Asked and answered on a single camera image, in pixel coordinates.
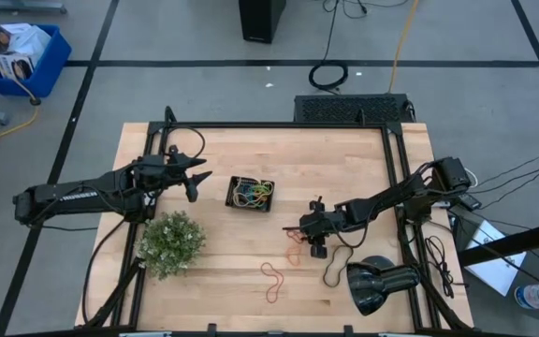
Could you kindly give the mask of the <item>large red rubber band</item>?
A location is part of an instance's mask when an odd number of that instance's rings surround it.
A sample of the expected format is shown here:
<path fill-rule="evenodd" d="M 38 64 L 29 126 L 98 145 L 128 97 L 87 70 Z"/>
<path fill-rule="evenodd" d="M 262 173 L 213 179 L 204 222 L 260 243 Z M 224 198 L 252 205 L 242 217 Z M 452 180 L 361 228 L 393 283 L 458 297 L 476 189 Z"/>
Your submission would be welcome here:
<path fill-rule="evenodd" d="M 269 262 L 263 262 L 260 271 L 264 276 L 272 278 L 274 283 L 266 290 L 267 303 L 273 304 L 279 299 L 281 287 L 284 284 L 284 275 L 276 270 Z"/>

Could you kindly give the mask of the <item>black tower box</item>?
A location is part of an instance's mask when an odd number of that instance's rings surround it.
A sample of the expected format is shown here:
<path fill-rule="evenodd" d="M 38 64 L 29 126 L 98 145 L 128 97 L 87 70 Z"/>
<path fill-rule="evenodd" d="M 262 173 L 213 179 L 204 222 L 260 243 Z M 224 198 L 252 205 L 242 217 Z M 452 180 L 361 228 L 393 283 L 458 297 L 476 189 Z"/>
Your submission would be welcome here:
<path fill-rule="evenodd" d="M 243 39 L 271 44 L 285 6 L 286 0 L 239 0 Z"/>

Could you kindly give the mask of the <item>blue plastic bin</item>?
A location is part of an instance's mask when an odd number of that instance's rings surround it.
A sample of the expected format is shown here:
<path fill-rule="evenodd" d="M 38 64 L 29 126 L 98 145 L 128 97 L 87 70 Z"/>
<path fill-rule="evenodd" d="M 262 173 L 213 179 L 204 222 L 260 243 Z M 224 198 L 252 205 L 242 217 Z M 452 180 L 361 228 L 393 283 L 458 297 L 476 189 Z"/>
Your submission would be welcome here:
<path fill-rule="evenodd" d="M 29 31 L 12 41 L 7 52 L 0 54 L 29 56 L 34 73 L 28 80 L 20 81 L 4 77 L 3 70 L 0 69 L 0 95 L 34 95 L 38 98 L 49 96 L 72 52 L 57 25 L 31 25 Z"/>

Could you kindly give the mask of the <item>green rubber band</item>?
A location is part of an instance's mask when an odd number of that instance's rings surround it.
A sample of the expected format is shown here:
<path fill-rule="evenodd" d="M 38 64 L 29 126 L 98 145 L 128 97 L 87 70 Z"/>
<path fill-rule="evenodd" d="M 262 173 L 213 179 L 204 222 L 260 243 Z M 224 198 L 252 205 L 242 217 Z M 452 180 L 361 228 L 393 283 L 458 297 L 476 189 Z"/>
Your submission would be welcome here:
<path fill-rule="evenodd" d="M 249 191 L 256 197 L 262 198 L 270 196 L 273 193 L 273 183 L 264 182 L 252 185 Z"/>

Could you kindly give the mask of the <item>black metal beam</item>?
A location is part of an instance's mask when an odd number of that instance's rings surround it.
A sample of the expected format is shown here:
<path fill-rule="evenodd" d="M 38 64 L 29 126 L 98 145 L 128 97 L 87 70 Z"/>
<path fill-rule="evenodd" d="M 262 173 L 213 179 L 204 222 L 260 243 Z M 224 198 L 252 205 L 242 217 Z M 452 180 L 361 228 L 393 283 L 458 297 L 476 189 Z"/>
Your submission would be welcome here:
<path fill-rule="evenodd" d="M 458 254 L 459 264 L 461 267 L 470 266 L 533 249 L 539 249 L 539 227 L 461 251 Z"/>

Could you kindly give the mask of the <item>black wide rubber band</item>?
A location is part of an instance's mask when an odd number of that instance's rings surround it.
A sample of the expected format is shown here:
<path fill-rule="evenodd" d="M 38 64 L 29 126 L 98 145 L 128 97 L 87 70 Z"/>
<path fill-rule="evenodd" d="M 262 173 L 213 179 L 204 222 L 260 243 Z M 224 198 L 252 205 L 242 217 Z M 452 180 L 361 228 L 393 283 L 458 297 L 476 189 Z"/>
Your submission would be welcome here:
<path fill-rule="evenodd" d="M 339 253 L 345 252 L 345 259 L 340 265 L 336 265 L 337 256 Z M 333 250 L 329 263 L 324 268 L 322 274 L 322 282 L 325 286 L 329 288 L 338 287 L 342 281 L 342 273 L 345 270 L 350 259 L 353 257 L 355 252 L 354 248 L 351 248 L 347 245 L 338 245 Z"/>

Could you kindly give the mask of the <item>black aluminium table frame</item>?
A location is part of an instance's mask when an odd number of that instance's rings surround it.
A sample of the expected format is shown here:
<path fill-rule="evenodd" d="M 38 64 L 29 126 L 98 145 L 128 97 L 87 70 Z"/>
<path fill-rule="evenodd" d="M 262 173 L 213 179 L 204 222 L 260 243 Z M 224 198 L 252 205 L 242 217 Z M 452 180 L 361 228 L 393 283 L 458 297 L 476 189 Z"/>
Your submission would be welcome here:
<path fill-rule="evenodd" d="M 83 337 L 121 337 L 139 332 L 166 337 L 371 336 L 381 332 L 442 335 L 471 331 L 466 300 L 447 300 L 432 282 L 422 221 L 404 215 L 402 205 L 383 211 L 368 230 L 358 231 L 356 258 L 386 256 L 408 265 L 420 283 L 391 294 L 382 308 L 364 316 L 347 284 L 329 288 L 320 281 L 325 267 L 307 244 L 289 239 L 309 202 L 328 206 L 374 196 L 432 161 L 422 125 L 296 124 L 254 122 L 126 123 L 114 161 L 116 168 L 146 154 L 164 154 L 170 145 L 200 153 L 201 171 L 212 175 L 191 203 L 177 187 L 154 201 L 154 212 L 185 211 L 205 230 L 196 264 L 184 274 L 158 281 L 139 266 L 136 241 L 142 222 L 115 213 L 101 216 L 95 243 L 100 252 L 86 298 L 90 318 L 79 318 Z M 269 212 L 225 205 L 229 180 L 241 176 L 275 182 Z M 300 265 L 285 257 L 300 246 Z M 284 275 L 279 299 L 267 303 L 274 283 L 260 271 L 269 262 Z"/>

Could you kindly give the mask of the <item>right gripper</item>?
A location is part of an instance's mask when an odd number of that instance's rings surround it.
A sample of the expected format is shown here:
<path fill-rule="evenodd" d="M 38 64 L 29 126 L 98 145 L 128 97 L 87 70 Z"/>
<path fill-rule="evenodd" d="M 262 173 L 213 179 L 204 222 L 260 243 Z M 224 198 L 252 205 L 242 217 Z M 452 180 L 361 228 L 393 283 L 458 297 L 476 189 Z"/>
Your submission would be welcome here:
<path fill-rule="evenodd" d="M 344 228 L 348 225 L 347 204 L 339 203 L 334 206 L 331 212 L 325 211 L 325 204 L 322 198 L 310 202 L 309 214 L 304 214 L 299 219 L 299 227 L 283 227 L 286 232 L 302 233 L 307 243 L 311 246 L 310 255 L 314 258 L 326 258 L 328 249 L 326 247 L 326 237 L 336 234 L 344 246 L 348 243 L 341 236 Z"/>

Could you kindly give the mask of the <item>black perforated computer case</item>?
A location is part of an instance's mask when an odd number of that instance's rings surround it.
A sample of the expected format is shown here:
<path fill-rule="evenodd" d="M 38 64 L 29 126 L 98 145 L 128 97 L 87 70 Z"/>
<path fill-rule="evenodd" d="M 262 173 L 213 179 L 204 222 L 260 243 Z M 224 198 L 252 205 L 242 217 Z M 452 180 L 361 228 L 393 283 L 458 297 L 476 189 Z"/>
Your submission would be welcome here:
<path fill-rule="evenodd" d="M 294 121 L 299 123 L 414 123 L 413 103 L 405 94 L 297 95 Z"/>

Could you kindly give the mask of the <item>black desk lamp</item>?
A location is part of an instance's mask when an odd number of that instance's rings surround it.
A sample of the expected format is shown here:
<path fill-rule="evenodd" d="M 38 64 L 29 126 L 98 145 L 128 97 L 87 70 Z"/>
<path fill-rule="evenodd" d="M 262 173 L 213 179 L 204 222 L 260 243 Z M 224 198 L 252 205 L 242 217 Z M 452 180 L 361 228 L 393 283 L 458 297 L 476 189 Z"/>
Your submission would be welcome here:
<path fill-rule="evenodd" d="M 346 280 L 357 310 L 364 316 L 378 311 L 387 298 L 420 283 L 419 273 L 408 265 L 395 265 L 385 256 L 368 256 L 346 265 Z"/>

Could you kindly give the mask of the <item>green artificial plant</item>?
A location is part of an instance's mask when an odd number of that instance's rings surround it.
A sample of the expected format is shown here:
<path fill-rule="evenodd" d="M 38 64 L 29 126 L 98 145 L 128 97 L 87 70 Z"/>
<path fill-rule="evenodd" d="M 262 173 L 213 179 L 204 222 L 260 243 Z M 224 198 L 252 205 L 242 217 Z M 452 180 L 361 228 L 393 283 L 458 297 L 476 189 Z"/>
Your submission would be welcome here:
<path fill-rule="evenodd" d="M 162 212 L 145 223 L 138 241 L 139 266 L 158 280 L 184 274 L 205 246 L 203 227 L 185 211 Z"/>

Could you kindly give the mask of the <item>cream wide rubber band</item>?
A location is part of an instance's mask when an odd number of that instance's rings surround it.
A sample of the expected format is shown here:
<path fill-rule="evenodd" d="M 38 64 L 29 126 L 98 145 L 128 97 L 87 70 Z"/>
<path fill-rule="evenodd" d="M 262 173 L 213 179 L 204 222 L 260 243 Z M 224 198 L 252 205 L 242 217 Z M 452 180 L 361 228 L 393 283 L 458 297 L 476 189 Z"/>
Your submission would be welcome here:
<path fill-rule="evenodd" d="M 243 184 L 241 179 L 238 179 L 232 191 L 233 204 L 238 207 L 246 207 L 249 204 L 249 197 L 246 193 L 241 191 L 242 187 Z"/>

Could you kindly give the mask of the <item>black plastic slotted basket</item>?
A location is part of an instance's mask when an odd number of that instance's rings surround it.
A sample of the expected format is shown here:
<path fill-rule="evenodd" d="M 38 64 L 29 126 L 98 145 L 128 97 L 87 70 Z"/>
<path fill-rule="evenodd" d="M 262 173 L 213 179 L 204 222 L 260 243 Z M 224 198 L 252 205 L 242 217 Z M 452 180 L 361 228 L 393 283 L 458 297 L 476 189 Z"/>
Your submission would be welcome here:
<path fill-rule="evenodd" d="M 241 182 L 243 184 L 243 187 L 241 188 L 241 191 L 243 192 L 244 189 L 247 187 L 251 187 L 252 185 L 258 184 L 258 183 L 264 183 L 264 182 L 271 182 L 273 183 L 273 193 L 270 196 L 262 197 L 262 198 L 256 198 L 255 202 L 249 202 L 249 204 L 246 207 L 238 207 L 233 204 L 232 200 L 232 191 L 234 186 L 237 183 L 237 180 L 241 179 Z M 229 180 L 229 185 L 226 193 L 226 200 L 225 205 L 227 207 L 235 208 L 235 209 L 241 209 L 241 210 L 251 210 L 251 211 L 258 211 L 258 212 L 269 212 L 271 208 L 272 198 L 275 190 L 275 182 L 267 181 L 267 180 L 257 180 L 253 178 L 247 178 L 247 177 L 241 177 L 241 176 L 232 176 Z"/>

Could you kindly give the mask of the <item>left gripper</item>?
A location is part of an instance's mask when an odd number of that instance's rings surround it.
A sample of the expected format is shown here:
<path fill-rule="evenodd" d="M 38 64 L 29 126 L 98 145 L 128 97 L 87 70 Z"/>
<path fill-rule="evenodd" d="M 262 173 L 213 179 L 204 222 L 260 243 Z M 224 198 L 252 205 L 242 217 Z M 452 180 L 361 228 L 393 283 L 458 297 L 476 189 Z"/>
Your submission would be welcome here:
<path fill-rule="evenodd" d="M 197 186 L 212 175 L 211 171 L 187 175 L 187 170 L 207 162 L 206 159 L 191 157 L 170 145 L 166 154 L 148 154 L 131 163 L 136 186 L 143 191 L 166 190 L 174 185 L 183 185 L 189 202 L 198 198 Z"/>

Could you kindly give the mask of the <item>white printed carton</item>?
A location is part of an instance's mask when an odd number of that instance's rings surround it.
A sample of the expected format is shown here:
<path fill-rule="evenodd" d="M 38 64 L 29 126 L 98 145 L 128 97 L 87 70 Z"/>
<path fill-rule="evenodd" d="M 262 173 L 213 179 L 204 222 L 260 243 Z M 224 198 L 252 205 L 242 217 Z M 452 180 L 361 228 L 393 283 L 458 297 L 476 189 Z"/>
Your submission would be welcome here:
<path fill-rule="evenodd" d="M 29 23 L 7 23 L 0 25 L 0 53 L 7 52 L 10 44 L 14 39 L 17 39 L 21 34 L 26 33 L 31 29 Z"/>
<path fill-rule="evenodd" d="M 23 54 L 0 54 L 2 75 L 9 79 L 28 80 L 34 73 L 32 60 Z"/>

